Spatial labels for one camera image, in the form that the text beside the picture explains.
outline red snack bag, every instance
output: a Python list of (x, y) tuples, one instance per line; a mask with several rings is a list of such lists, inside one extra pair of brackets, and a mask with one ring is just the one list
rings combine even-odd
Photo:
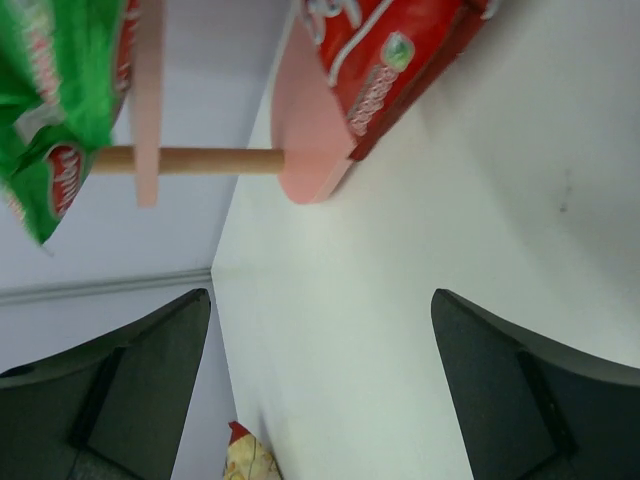
[(302, 0), (362, 160), (462, 51), (490, 0)]

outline snack bag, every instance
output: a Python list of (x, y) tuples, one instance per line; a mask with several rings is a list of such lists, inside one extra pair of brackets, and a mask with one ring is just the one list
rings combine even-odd
[(362, 160), (455, 59), (496, 0), (302, 0)]
[(231, 422), (231, 440), (224, 480), (282, 480), (278, 466), (258, 439), (238, 422)]
[(138, 18), (139, 0), (0, 0), (0, 184), (40, 244), (111, 143)]

